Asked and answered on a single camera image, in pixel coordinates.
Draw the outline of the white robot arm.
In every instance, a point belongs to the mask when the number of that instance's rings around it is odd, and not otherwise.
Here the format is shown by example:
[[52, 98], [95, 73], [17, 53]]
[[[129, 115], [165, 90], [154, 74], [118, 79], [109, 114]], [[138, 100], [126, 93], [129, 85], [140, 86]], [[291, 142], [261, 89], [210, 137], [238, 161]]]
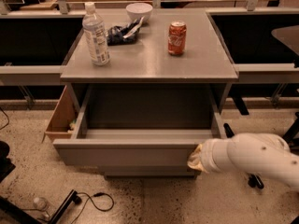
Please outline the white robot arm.
[[299, 191], [299, 156], [271, 133], [240, 133], [226, 139], [207, 139], [187, 160], [193, 170], [206, 173], [240, 170], [280, 181]]

